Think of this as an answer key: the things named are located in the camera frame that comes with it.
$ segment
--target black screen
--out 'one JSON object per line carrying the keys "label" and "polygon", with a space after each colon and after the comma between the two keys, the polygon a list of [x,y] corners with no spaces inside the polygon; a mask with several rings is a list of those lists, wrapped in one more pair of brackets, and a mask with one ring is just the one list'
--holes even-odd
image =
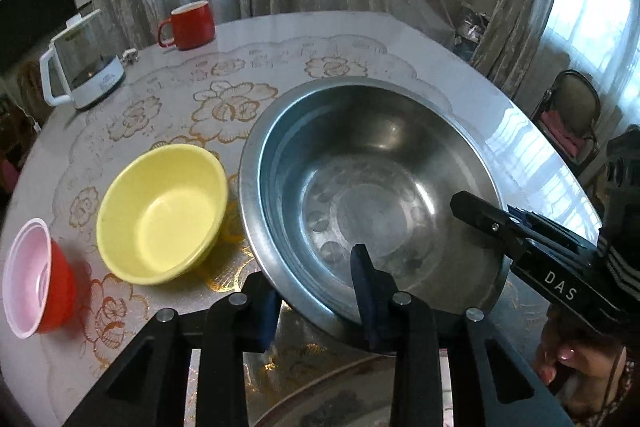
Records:
{"label": "black screen", "polygon": [[0,0],[0,71],[77,11],[75,0]]}

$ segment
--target human hand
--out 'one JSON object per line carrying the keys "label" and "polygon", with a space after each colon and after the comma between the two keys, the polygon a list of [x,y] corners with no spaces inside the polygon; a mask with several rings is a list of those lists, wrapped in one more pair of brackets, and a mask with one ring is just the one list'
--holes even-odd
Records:
{"label": "human hand", "polygon": [[557,307],[549,307],[546,315],[533,363],[535,372],[550,385],[559,363],[575,369],[570,385],[564,387],[562,404],[574,418],[599,412],[616,397],[626,349],[613,338],[587,332],[577,319]]}

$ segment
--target white handle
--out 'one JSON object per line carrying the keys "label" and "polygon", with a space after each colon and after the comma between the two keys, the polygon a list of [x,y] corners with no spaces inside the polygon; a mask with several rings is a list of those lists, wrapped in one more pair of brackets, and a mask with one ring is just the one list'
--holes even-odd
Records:
{"label": "white handle", "polygon": [[51,93],[51,79],[49,77],[49,62],[53,58],[55,50],[49,48],[42,57],[40,57],[40,80],[42,81],[42,93],[45,101],[52,107],[60,105],[61,103],[73,102],[73,99],[68,94],[61,94],[60,96],[53,96]]}

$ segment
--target red and pink bowl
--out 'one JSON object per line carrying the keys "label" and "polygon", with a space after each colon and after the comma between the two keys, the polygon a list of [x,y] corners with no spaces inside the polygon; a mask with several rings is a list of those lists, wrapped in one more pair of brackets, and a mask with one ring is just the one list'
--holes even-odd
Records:
{"label": "red and pink bowl", "polygon": [[20,339],[47,333],[71,318],[76,282],[46,223],[34,218],[18,232],[2,274],[4,313]]}

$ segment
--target table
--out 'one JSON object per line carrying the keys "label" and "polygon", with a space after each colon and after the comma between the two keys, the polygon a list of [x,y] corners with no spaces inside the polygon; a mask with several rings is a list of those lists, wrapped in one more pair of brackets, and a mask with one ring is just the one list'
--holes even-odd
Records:
{"label": "table", "polygon": [[[278,95],[324,76],[396,82],[453,115],[476,140],[504,200],[594,242],[600,220],[553,147],[498,89],[443,47],[386,14],[283,14],[220,25],[215,41],[180,52],[152,46],[97,107],[57,108],[35,143],[8,209],[0,259],[30,217],[50,225],[78,279],[70,324],[16,339],[0,320],[0,363],[8,387],[36,425],[60,425],[143,323],[163,307],[209,307],[257,269],[239,219],[237,172],[244,139]],[[193,272],[157,287],[120,281],[95,246],[100,198],[130,161],[153,147],[186,142],[215,153],[230,200],[220,240]],[[546,302],[509,275],[492,319],[526,357]],[[343,346],[284,305],[278,340],[245,358],[254,421],[293,390],[366,354]],[[186,422],[193,425],[198,354]]]}

